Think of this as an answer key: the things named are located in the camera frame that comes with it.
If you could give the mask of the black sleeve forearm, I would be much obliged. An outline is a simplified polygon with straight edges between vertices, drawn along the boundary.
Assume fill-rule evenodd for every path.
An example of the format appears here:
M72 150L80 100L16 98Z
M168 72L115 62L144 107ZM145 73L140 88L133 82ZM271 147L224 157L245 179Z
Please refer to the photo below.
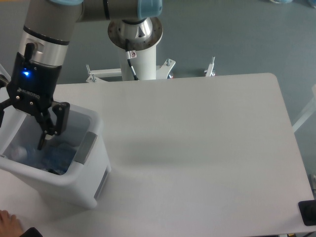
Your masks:
M43 237L43 235L35 227L31 227L23 232L20 237Z

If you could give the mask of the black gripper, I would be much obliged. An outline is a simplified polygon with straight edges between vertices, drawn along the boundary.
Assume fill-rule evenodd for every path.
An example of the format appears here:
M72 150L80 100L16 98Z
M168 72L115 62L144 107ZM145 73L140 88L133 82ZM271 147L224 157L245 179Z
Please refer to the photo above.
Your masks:
M9 96L0 103L0 124L4 110L10 106L34 116L42 130L38 150L42 150L48 140L61 135L67 127L70 104L53 101L61 69L61 66L25 62L24 56L17 53L11 82L3 74L0 75L0 87L6 88ZM50 107L55 114L55 122L51 118Z

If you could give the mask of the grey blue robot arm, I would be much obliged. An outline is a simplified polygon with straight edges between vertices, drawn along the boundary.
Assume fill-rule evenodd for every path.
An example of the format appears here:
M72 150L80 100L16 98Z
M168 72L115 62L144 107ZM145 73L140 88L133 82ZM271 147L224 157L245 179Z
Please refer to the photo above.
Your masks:
M108 20L111 41L123 50L133 80L135 59L142 50L159 42L162 26L160 0L32 0L30 1L19 50L10 79L1 76L8 93L0 109L7 107L33 116L42 134L38 149L63 133L70 104L53 99L57 80L77 22Z

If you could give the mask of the person's bare hand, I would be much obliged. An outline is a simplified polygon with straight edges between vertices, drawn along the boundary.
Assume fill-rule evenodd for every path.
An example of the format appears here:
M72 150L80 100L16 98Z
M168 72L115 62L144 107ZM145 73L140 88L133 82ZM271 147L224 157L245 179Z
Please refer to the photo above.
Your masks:
M21 223L16 215L11 215L7 210L0 211L0 236L20 237L24 233Z

